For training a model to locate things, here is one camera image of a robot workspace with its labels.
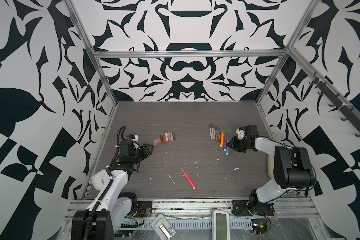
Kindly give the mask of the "purple marker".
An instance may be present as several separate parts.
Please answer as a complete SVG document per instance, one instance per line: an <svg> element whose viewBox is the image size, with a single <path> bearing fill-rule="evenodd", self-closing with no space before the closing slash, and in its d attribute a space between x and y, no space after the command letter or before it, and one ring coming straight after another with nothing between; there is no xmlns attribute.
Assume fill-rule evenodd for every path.
<svg viewBox="0 0 360 240"><path fill-rule="evenodd" d="M223 149L224 149L224 151L227 150L227 135L226 134L224 135Z"/></svg>

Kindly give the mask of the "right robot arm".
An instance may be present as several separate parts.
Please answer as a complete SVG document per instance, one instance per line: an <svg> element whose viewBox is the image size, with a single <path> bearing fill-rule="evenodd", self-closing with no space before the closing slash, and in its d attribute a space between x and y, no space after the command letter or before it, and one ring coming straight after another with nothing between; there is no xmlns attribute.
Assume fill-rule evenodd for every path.
<svg viewBox="0 0 360 240"><path fill-rule="evenodd" d="M260 151L274 159L273 176L251 193L248 201L250 207L271 205L289 192L304 192L315 187L316 172L307 149L261 137L255 125L237 129L237 135L226 143L226 147L238 153Z"/></svg>

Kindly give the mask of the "red pink marker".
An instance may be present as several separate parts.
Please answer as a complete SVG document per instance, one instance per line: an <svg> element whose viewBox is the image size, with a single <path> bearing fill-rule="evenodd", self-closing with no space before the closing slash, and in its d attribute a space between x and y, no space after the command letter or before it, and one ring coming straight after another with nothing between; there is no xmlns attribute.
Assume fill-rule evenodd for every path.
<svg viewBox="0 0 360 240"><path fill-rule="evenodd" d="M183 173L183 176L186 178L186 180L188 181L188 183L190 184L191 188L193 190L196 189L195 184L192 182L192 180L190 179L190 177L188 176L187 172L184 170L184 168L180 168L181 172Z"/></svg>

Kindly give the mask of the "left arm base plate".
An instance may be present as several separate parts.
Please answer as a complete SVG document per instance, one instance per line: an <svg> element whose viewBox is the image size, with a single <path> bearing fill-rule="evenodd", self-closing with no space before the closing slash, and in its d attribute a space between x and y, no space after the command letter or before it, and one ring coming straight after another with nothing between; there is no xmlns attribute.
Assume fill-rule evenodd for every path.
<svg viewBox="0 0 360 240"><path fill-rule="evenodd" d="M152 201L137 201L133 203L129 216L134 218L144 218L151 214L153 208Z"/></svg>

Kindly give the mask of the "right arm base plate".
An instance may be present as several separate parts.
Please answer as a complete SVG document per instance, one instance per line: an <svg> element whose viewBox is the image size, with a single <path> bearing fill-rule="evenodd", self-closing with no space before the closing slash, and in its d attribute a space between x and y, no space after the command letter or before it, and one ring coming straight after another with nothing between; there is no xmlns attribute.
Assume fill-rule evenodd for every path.
<svg viewBox="0 0 360 240"><path fill-rule="evenodd" d="M274 204L252 203L250 200L232 201L232 214L237 217L274 216L274 212Z"/></svg>

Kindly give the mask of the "orange marker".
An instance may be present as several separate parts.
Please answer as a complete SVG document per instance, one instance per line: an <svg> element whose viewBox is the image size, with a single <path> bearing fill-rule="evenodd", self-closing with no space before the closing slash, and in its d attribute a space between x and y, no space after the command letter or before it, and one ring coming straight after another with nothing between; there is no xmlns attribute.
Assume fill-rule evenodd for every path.
<svg viewBox="0 0 360 240"><path fill-rule="evenodd" d="M224 135L225 135L225 132L222 131L220 147L223 147Z"/></svg>

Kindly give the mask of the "blue marker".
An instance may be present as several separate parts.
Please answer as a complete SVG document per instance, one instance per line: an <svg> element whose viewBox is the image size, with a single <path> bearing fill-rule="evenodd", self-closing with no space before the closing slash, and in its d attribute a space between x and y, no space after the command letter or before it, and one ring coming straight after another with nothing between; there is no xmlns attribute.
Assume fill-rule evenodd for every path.
<svg viewBox="0 0 360 240"><path fill-rule="evenodd" d="M226 140L226 155L229 155L229 146L228 146L228 143L229 143L229 138L227 138Z"/></svg>

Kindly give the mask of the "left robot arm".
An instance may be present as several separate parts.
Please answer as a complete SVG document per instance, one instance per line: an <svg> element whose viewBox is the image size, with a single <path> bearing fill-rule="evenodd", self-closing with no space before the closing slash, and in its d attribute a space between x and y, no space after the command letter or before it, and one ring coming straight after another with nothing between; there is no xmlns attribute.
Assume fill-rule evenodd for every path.
<svg viewBox="0 0 360 240"><path fill-rule="evenodd" d="M135 135L117 142L111 163L92 178L99 194L85 210L77 211L73 217L72 240L115 239L123 219L137 209L136 194L122 190L153 150L152 144L139 145Z"/></svg>

